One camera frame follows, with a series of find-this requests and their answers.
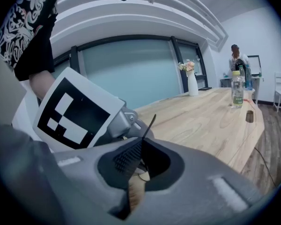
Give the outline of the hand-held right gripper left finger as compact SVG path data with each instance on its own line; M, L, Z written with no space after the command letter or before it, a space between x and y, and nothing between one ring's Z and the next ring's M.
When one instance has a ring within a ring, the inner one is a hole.
M84 196L49 147L12 126L0 126L0 224L140 225L124 198L111 214Z

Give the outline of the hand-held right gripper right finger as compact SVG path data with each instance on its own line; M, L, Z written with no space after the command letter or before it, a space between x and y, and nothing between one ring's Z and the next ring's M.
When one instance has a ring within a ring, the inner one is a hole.
M216 157L157 139L138 138L107 154L107 183L128 190L143 162L149 181L130 225L246 225L272 202L244 176Z

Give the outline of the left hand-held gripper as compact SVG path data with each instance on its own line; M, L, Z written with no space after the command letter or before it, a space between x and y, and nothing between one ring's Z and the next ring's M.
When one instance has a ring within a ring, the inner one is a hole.
M69 67L46 93L33 129L51 149L90 148L122 137L154 138L125 101Z

